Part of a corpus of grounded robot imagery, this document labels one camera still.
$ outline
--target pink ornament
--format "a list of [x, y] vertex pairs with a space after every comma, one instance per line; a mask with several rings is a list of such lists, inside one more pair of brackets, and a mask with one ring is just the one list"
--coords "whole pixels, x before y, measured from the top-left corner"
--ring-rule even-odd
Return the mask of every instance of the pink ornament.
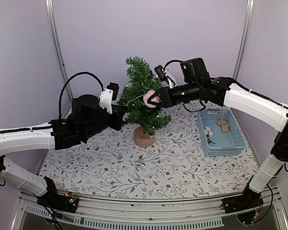
[[[150, 96], [152, 96], [154, 93], [155, 93], [154, 90], [150, 90], [150, 91], [148, 91], [148, 92], [143, 96], [144, 104], [145, 104], [148, 108], [156, 108], [156, 107], [157, 107], [156, 105], [149, 104], [149, 103], [147, 102], [148, 98], [150, 98]], [[152, 99], [152, 102], [159, 103], [159, 102], [160, 102], [160, 97], [159, 97], [159, 96], [154, 97], [154, 98]]]

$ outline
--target wooden tree base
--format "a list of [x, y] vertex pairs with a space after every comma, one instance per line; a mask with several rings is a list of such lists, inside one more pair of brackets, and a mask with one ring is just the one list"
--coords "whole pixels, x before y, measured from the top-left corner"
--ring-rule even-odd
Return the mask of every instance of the wooden tree base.
[[133, 132], [133, 140], [137, 146], [147, 148], [155, 142], [155, 136], [151, 138], [147, 133], [143, 132], [142, 127], [137, 127]]

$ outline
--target blue basket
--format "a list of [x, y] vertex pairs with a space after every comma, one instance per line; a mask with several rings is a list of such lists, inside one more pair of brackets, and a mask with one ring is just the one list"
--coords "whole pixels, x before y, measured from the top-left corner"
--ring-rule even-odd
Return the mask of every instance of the blue basket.
[[[223, 133], [216, 122], [224, 119], [229, 124], [229, 132]], [[232, 113], [228, 109], [205, 109], [198, 113], [198, 128], [203, 142], [204, 154], [207, 157], [237, 156], [246, 144]], [[213, 137], [206, 137], [204, 127], [210, 127]]]

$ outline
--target table surface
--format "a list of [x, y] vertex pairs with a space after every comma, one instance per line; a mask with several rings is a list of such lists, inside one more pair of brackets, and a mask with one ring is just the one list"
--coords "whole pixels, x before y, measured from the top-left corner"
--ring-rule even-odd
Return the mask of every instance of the table surface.
[[[201, 108], [198, 102], [186, 106]], [[151, 147], [134, 144], [137, 125], [119, 132], [108, 128], [87, 144], [49, 151], [39, 175], [52, 178], [62, 191], [121, 198], [178, 199], [243, 191], [258, 170], [249, 145], [238, 156], [205, 157], [197, 113], [182, 105], [162, 113], [172, 121], [156, 132]]]

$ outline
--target robotic arm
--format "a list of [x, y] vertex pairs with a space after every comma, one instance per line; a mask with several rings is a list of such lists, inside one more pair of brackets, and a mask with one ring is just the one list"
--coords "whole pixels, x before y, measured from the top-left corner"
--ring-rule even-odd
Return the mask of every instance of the robotic arm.
[[59, 195], [50, 178], [41, 178], [28, 172], [5, 157], [5, 154], [36, 149], [67, 149], [81, 142], [86, 143], [90, 137], [108, 127], [120, 130], [127, 107], [111, 104], [118, 90], [118, 85], [111, 83], [99, 99], [94, 95], [73, 99], [72, 113], [66, 119], [51, 120], [31, 127], [0, 128], [0, 179], [32, 192], [41, 205], [74, 213], [78, 205], [76, 196]]
[[[288, 161], [288, 105], [253, 92], [233, 78], [210, 78], [201, 58], [178, 62], [180, 62], [184, 81], [187, 84], [161, 88], [148, 99], [148, 103], [159, 107], [170, 107], [192, 100], [210, 101], [220, 106], [225, 105], [243, 111], [266, 122], [278, 131], [271, 154], [251, 178], [243, 194], [223, 200], [226, 213], [253, 208], [258, 204], [262, 205], [260, 193]], [[155, 71], [162, 81], [167, 79], [168, 70], [158, 66]], [[152, 102], [156, 96], [160, 98], [159, 103]]]

